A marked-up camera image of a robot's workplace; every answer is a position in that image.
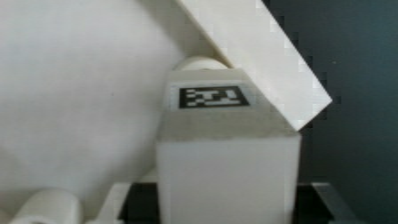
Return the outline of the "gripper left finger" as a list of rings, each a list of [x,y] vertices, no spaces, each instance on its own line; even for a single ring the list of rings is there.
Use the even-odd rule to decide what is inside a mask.
[[[87,224],[160,224],[155,183],[116,183],[96,218]]]

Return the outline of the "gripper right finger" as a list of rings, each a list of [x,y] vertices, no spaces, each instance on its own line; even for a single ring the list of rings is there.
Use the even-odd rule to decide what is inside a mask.
[[[297,186],[295,224],[355,224],[355,214],[327,182]]]

